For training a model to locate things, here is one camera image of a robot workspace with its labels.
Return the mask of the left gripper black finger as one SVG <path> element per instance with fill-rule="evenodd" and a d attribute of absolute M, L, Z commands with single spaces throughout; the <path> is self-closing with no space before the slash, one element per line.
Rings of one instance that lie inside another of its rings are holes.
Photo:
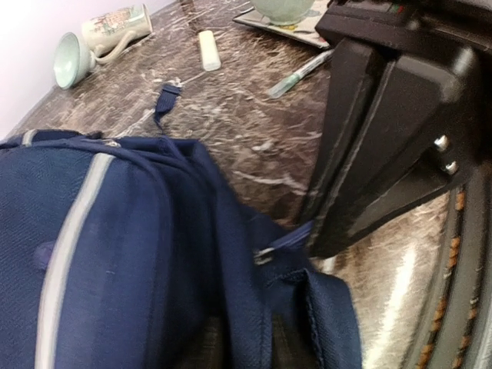
<path fill-rule="evenodd" d="M 343 39 L 301 212 L 311 256 L 333 257 L 463 184 L 480 157 L 483 95 L 472 48 L 420 56 Z"/>

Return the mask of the pale yellow highlighter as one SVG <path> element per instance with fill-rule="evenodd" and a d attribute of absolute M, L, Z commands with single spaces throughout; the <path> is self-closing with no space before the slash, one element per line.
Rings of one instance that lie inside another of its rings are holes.
<path fill-rule="evenodd" d="M 221 59 L 212 31 L 202 31 L 198 34 L 201 64 L 205 71 L 216 71 L 221 67 Z"/>

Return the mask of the navy blue student backpack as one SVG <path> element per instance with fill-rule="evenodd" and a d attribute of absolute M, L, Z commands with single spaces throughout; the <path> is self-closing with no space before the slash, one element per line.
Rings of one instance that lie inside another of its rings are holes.
<path fill-rule="evenodd" d="M 31 130 L 1 143 L 3 368 L 359 368 L 311 223 L 241 203 L 196 140 Z"/>

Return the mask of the clear pen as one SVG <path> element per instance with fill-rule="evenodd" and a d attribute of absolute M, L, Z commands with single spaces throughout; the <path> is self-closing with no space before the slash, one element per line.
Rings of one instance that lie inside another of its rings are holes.
<path fill-rule="evenodd" d="M 275 86 L 268 90 L 268 96 L 273 99 L 280 98 L 290 89 L 292 89 L 300 80 L 310 74 L 317 67 L 328 61 L 334 54 L 334 49 L 320 53 L 316 57 L 310 59 L 307 63 L 294 71 L 291 75 L 278 82 Z"/>

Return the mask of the upright celadon bowl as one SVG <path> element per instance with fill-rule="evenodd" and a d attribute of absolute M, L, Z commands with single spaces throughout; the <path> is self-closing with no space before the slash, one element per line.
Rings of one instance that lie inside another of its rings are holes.
<path fill-rule="evenodd" d="M 304 18 L 314 0 L 250 0 L 250 3 L 274 25 L 293 25 Z"/>

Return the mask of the white floral mug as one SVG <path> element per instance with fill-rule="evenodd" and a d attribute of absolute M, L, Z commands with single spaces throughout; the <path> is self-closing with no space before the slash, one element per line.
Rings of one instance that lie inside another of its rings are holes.
<path fill-rule="evenodd" d="M 81 35 L 94 54 L 95 62 L 100 65 L 113 62 L 131 42 L 152 32 L 153 26 L 145 4 L 121 8 L 81 25 Z"/>

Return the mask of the tipped celadon bowl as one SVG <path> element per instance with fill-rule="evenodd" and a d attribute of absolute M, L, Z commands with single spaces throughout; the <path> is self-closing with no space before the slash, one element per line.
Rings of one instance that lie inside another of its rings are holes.
<path fill-rule="evenodd" d="M 94 53 L 86 42 L 75 33 L 62 36 L 55 50 L 53 71 L 55 81 L 61 89 L 70 89 L 77 85 L 96 66 Z"/>

